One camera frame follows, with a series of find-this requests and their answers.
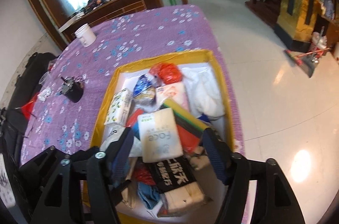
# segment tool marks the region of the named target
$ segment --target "white paper package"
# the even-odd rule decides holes
[[[129,109],[132,103],[132,93],[123,89],[113,96],[110,107],[108,108],[105,125],[118,124],[125,126]]]
[[[138,126],[144,163],[154,163],[183,155],[171,108],[139,115]]]

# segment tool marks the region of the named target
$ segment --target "baseboard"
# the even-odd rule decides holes
[[[284,29],[282,29],[280,25],[278,25],[277,23],[273,29],[274,33],[281,39],[281,41],[285,44],[287,49],[302,53],[308,52],[311,46],[310,42],[302,42],[292,39],[291,36],[287,34],[287,32]]]

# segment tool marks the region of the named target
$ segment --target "white bag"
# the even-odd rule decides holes
[[[193,116],[205,114],[213,121],[225,115],[220,90],[210,68],[196,72],[185,67],[181,69],[181,73],[184,76]]]
[[[139,115],[138,126],[143,162],[154,163],[183,155],[171,108]]]

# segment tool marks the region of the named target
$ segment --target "purple tablecloth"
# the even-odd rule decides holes
[[[96,41],[84,48],[73,41],[58,58],[51,75],[53,93],[35,103],[21,151],[21,163],[54,145],[74,153],[89,148],[103,96],[116,67],[128,62],[174,51],[210,49],[222,67],[229,90],[237,151],[244,144],[236,100],[218,44],[202,11],[194,5],[146,10],[109,20],[93,28]],[[74,104],[57,95],[60,77],[82,76],[84,95]]]

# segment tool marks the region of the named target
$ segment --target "wooden cabinet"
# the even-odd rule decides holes
[[[88,23],[90,27],[93,27],[115,17],[153,8],[157,8],[155,0],[111,0],[81,17],[65,29],[64,34],[69,40],[73,41],[76,38],[74,32],[86,23]]]

